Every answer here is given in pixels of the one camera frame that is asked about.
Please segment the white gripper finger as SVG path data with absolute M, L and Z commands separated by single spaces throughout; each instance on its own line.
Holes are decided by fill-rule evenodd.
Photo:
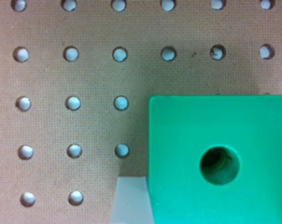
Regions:
M 110 224 L 155 224 L 144 176 L 118 178 Z

